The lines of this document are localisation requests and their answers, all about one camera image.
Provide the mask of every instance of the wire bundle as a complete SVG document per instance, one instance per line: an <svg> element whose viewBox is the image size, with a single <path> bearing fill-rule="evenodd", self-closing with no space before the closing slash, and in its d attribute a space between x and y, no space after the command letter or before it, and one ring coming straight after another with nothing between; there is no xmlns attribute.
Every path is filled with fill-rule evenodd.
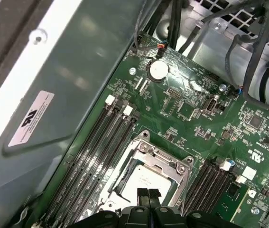
<svg viewBox="0 0 269 228"><path fill-rule="evenodd" d="M144 28L144 32L147 32L149 35L153 35L158 23L160 22L161 18L163 17L165 11L167 10L171 0L162 0L159 7L156 9L154 14L152 15L150 21ZM137 22L135 24L135 32L134 32L134 52L137 50L150 50L158 48L158 46L148 46L148 47L140 47L138 42L139 36L139 25L141 22L141 17L146 6L147 0L144 0L142 8L139 12ZM168 31L168 38L167 42L168 45L176 49L176 43L179 37L180 32L180 25L181 25L181 15L182 15L182 8L188 7L189 2L188 0L173 0L172 4L172 11L171 11L171 18L170 18L170 25Z"/></svg>

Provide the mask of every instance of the cable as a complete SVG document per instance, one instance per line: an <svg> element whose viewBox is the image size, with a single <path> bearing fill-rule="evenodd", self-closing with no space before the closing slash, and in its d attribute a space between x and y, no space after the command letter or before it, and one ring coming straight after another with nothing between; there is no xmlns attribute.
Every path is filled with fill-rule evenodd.
<svg viewBox="0 0 269 228"><path fill-rule="evenodd" d="M134 48L133 48L133 52L134 53L137 53L138 50L141 50L141 51L151 50L151 49L155 49L155 48L158 47L157 45L148 46L148 47L140 47L139 46L139 41L138 41L138 37L139 37L139 26L140 26L140 21L141 21L141 18L142 18L142 15L143 15L143 11L145 9L145 6L146 6L147 1L148 0L144 0L143 5L142 5L142 8L139 11L139 15L138 15L138 18L137 18L136 23L135 23L135 29L134 29Z"/></svg>
<svg viewBox="0 0 269 228"><path fill-rule="evenodd" d="M263 103L266 103L265 93L266 93L266 85L267 85L268 79L269 79L269 68L266 69L260 82L259 96L260 96L260 101Z"/></svg>
<svg viewBox="0 0 269 228"><path fill-rule="evenodd" d="M260 89L259 89L259 96L260 101L263 103L266 103L266 85L269 79L269 62L266 64L267 69L265 70L265 73L263 74L263 77L260 82Z"/></svg>
<svg viewBox="0 0 269 228"><path fill-rule="evenodd" d="M180 32L182 5L183 0L173 0L168 31L168 43L172 49L176 49L176 43Z"/></svg>
<svg viewBox="0 0 269 228"><path fill-rule="evenodd" d="M232 76L232 72L231 72L231 67L230 67L230 56L231 56L231 53L233 51L233 49L240 43L253 43L253 42L256 42L256 38L254 39L250 39L250 36L247 36L247 35L243 35L243 36L240 36L240 35L235 35L233 40L232 40L232 43L226 53L226 56L225 56L225 70L226 70L226 73L227 73L227 76L231 82L231 84L233 85L234 88L236 89L239 89L239 86L238 84L235 82L233 76Z"/></svg>
<svg viewBox="0 0 269 228"><path fill-rule="evenodd" d="M243 83L243 98L254 105L269 109L269 104L265 104L249 95L249 88L254 77L254 73L258 67L261 55L263 53L264 47L267 43L269 38L269 0L264 2L263 7L265 8L265 15L264 15L264 23L260 28L260 32L257 38L257 41L254 43L254 48L252 52L251 59L248 63L247 70L244 77Z"/></svg>
<svg viewBox="0 0 269 228"><path fill-rule="evenodd" d="M153 16L150 19L150 29L148 34L149 35L153 35L155 29L158 26L158 23L160 22L160 20L162 19L164 13L166 12L169 4L170 4L171 0L162 0L160 5L158 6L157 10L154 12Z"/></svg>
<svg viewBox="0 0 269 228"><path fill-rule="evenodd" d="M262 5L263 2L264 2L264 0L251 0L251 1L248 1L248 2L240 3L240 4L235 5L235 6L230 6L230 7L226 8L226 9L223 9L223 10L221 10L219 12L213 13L212 15L204 18L202 20L202 22L207 23L207 22L211 21L214 18L223 17L225 15L238 12L239 10L246 10L246 9L250 9L252 7L257 7L259 5ZM194 28L194 30L191 32L191 34L188 37L188 39L186 40L186 42L179 49L179 51L178 51L179 53L182 54L189 47L189 45L192 43L192 41L197 36L199 31L200 31L200 28L198 26L196 26Z"/></svg>

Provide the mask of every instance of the white label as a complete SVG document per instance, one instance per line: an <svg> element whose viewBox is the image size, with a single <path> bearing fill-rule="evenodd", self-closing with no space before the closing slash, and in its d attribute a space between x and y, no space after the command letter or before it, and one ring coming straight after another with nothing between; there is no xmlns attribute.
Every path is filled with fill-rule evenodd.
<svg viewBox="0 0 269 228"><path fill-rule="evenodd" d="M246 177L247 179L251 180L254 178L254 176L256 175L257 171L250 168L249 166L246 166L246 168L243 171L243 176Z"/></svg>
<svg viewBox="0 0 269 228"><path fill-rule="evenodd" d="M41 117L48 108L54 94L40 91L31 105L25 118L20 123L8 146L15 146L28 142Z"/></svg>

